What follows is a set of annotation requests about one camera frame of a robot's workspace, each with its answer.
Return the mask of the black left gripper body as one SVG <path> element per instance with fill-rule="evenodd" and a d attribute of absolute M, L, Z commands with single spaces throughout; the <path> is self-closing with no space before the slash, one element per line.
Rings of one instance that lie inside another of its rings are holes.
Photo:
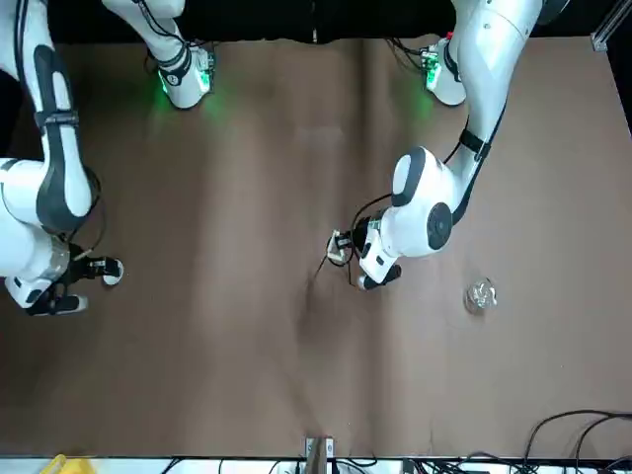
<path fill-rule="evenodd" d="M 379 229 L 381 213 L 375 212 L 360 218 L 355 224 L 352 232 L 352 240 L 355 252 L 362 252 L 366 242 L 366 236 L 371 228 Z"/>

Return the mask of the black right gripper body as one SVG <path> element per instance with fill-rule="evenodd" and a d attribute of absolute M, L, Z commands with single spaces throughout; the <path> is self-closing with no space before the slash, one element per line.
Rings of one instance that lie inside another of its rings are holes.
<path fill-rule="evenodd" d="M 90 262 L 88 257 L 71 260 L 62 276 L 62 282 L 64 285 L 72 285 L 79 280 L 87 279 L 89 277 L 89 272 Z"/>

